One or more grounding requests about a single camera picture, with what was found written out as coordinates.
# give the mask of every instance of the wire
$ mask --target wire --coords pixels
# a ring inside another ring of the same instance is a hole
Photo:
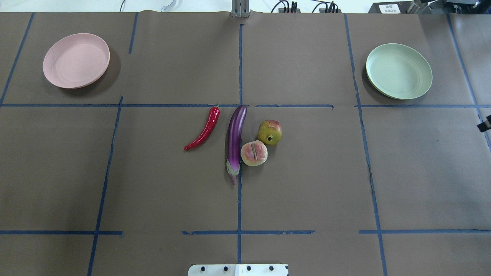
[[[123,0],[123,2],[121,3],[121,7],[119,7],[119,12],[121,12],[123,10],[124,2],[126,2],[126,0]]]
[[[315,9],[321,5],[321,4],[325,4],[326,5],[326,9],[324,10],[324,13],[337,13],[339,11],[339,6],[337,4],[334,3],[334,1],[332,2],[325,2],[325,1],[320,1],[320,0],[312,0],[312,1],[315,1],[315,2],[320,2],[319,4],[317,4],[317,6],[315,6],[315,8],[312,10],[312,13],[315,12]]]
[[[273,7],[273,9],[271,10],[271,12],[274,12],[274,9],[275,9],[276,7],[278,7],[278,5],[279,5],[280,3],[283,3],[283,6],[284,6],[283,12],[289,12],[289,11],[290,11],[290,3],[288,3],[288,1],[287,1],[287,0],[280,0],[280,1],[279,1],[279,2],[278,2],[278,3],[277,3],[277,4],[276,4],[274,7]]]
[[[276,7],[278,7],[278,5],[279,5],[280,3],[283,3],[283,2],[284,2],[284,1],[280,1],[280,2],[278,2],[278,3],[277,3],[277,4],[276,4],[274,7],[273,7],[273,9],[271,10],[271,12],[274,12],[274,9],[275,9]]]
[[[315,8],[312,10],[311,13],[314,13],[315,9],[319,6],[319,5],[322,5],[322,4],[326,4],[326,10],[327,10],[327,2],[320,2],[319,4],[317,4],[317,6],[315,6]]]
[[[161,11],[161,12],[165,12],[166,10],[168,10],[168,9],[172,8],[172,7],[174,6],[174,4],[175,4],[175,3],[176,3],[176,0],[172,0],[172,2],[171,2],[169,5],[167,5],[167,6],[163,6],[163,7],[160,9],[160,11]]]

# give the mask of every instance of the eggplant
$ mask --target eggplant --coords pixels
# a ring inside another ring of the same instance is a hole
[[[237,184],[237,177],[241,169],[241,136],[242,126],[247,114],[247,105],[240,105],[230,118],[227,131],[227,172],[232,183]]]

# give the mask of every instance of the chili pepper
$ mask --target chili pepper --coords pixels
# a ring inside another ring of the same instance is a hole
[[[208,137],[210,136],[211,132],[213,131],[213,129],[217,124],[218,117],[220,116],[220,109],[218,109],[218,106],[210,108],[210,111],[208,112],[208,120],[206,121],[205,128],[198,136],[198,138],[196,138],[193,142],[191,142],[189,145],[184,147],[184,150],[197,147],[201,145],[204,141],[206,141],[206,139],[208,139]]]

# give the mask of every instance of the white label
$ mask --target white label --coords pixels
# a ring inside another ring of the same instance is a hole
[[[398,4],[379,5],[381,13],[401,13]]]

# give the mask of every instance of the blue tape line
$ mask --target blue tape line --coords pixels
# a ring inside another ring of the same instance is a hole
[[[115,104],[4,104],[14,108],[116,108]]]
[[[95,231],[0,230],[0,235],[94,235]],[[123,236],[123,231],[101,231],[99,235]]]
[[[370,186],[372,188],[372,202],[373,202],[373,209],[374,209],[374,214],[375,214],[375,223],[377,225],[377,236],[379,239],[380,258],[382,260],[382,270],[383,270],[383,275],[387,276],[387,265],[385,263],[385,251],[383,249],[383,240],[382,240],[382,232],[381,232],[381,227],[380,227],[379,209],[377,207],[377,197],[375,196],[375,186],[373,183],[373,176],[372,176],[372,165],[370,164],[370,154],[368,152],[368,143],[367,143],[367,139],[366,139],[365,126],[363,124],[363,113],[361,110],[360,94],[359,94],[358,84],[356,83],[356,77],[355,77],[355,61],[353,58],[353,49],[351,46],[351,38],[350,38],[350,27],[348,24],[347,14],[344,14],[344,22],[345,22],[345,26],[346,26],[346,37],[348,40],[348,48],[350,50],[351,70],[353,72],[353,83],[355,85],[355,90],[356,90],[356,101],[358,103],[358,114],[360,117],[361,135],[363,137],[363,147],[365,148],[365,158],[366,158],[366,162],[368,165],[368,172],[370,174]]]
[[[350,60],[351,60],[351,71],[353,74],[353,83],[355,84],[356,93],[358,93],[358,84],[356,83],[356,78],[355,78],[355,60],[353,59],[353,49],[351,48],[350,27],[348,25],[347,14],[344,14],[344,24],[346,26],[346,37],[348,39],[348,48],[350,49]]]
[[[4,104],[4,107],[31,108],[117,108],[117,104]],[[210,108],[211,104],[122,104],[124,108]],[[239,105],[220,104],[221,108],[236,108]]]
[[[14,75],[15,66],[17,65],[17,61],[19,61],[22,47],[24,46],[24,43],[26,42],[27,33],[29,32],[33,18],[34,18],[34,13],[32,12],[31,17],[29,19],[29,23],[27,24],[27,27],[26,27],[26,31],[24,32],[24,37],[22,38],[19,49],[17,50],[17,55],[15,56],[14,64],[12,65],[12,68],[10,69],[10,74],[8,75],[7,82],[5,83],[5,87],[3,88],[3,93],[2,93],[1,98],[0,98],[0,107],[3,105],[3,100],[5,99],[5,95],[7,94],[8,86],[10,85],[10,80],[12,79],[12,75]]]
[[[256,105],[255,108],[333,108],[333,105]]]
[[[209,104],[124,104],[124,108],[210,108]],[[236,108],[239,105],[220,104],[221,108]]]
[[[448,27],[450,28],[450,33],[452,34],[452,40],[454,41],[455,50],[457,51],[457,56],[459,57],[462,70],[464,71],[465,81],[467,82],[467,86],[469,87],[469,91],[472,96],[472,101],[474,102],[474,106],[476,107],[477,116],[479,117],[479,121],[482,123],[483,117],[481,115],[481,111],[479,110],[479,106],[477,104],[476,95],[474,94],[474,89],[470,84],[469,75],[467,74],[467,69],[465,68],[464,60],[462,59],[459,45],[457,44],[457,40],[455,38],[454,28],[452,27],[452,20],[450,19],[450,14],[447,14],[447,21],[448,21]],[[491,152],[491,141],[487,132],[484,132],[484,137],[486,139],[486,143],[488,144],[488,149]]]
[[[382,230],[382,234],[491,234],[488,229],[411,229],[411,230]],[[377,234],[377,230],[360,230],[361,235]]]
[[[242,104],[242,27],[239,26],[239,103]]]
[[[315,230],[242,230],[241,235],[310,235]],[[237,235],[236,230],[181,231],[183,235]]]
[[[106,236],[117,235],[122,237],[123,231],[99,231],[98,235],[106,235]]]
[[[244,230],[243,235],[310,235],[315,230]]]
[[[116,139],[116,132],[118,129],[118,124],[119,124],[119,116],[121,115],[122,103],[123,103],[123,97],[121,97],[121,99],[119,99],[119,107],[118,107],[118,112],[116,114],[116,122],[114,123],[114,131],[112,132],[112,141],[111,141],[111,148],[109,151],[108,166],[106,167],[106,176],[104,178],[104,186],[102,188],[101,203],[99,205],[99,214],[97,215],[97,223],[95,226],[94,242],[92,243],[92,252],[90,254],[90,261],[89,261],[89,268],[88,268],[87,276],[90,276],[92,274],[92,266],[94,264],[95,250],[97,247],[97,239],[99,236],[99,229],[101,227],[102,210],[104,209],[104,200],[106,198],[106,191],[108,189],[109,169],[111,168],[112,155],[114,153],[114,141]]]
[[[130,49],[128,51],[128,54],[131,55],[131,52],[133,51],[133,41],[135,39],[135,32],[136,32],[136,23],[138,22],[138,13],[135,13],[135,21],[133,22],[133,32],[131,34],[131,41],[130,41]]]
[[[2,230],[0,235],[94,235],[95,231]]]
[[[99,239],[99,235],[95,234],[94,235],[94,241],[92,242],[92,252],[90,253],[89,268],[87,271],[87,276],[92,275],[92,267],[94,265],[95,249],[97,247],[97,240],[98,239]]]
[[[242,263],[242,163],[239,166],[237,200],[237,263]]]
[[[237,235],[236,230],[181,231],[183,235]]]
[[[475,105],[356,105],[361,108],[475,108]]]

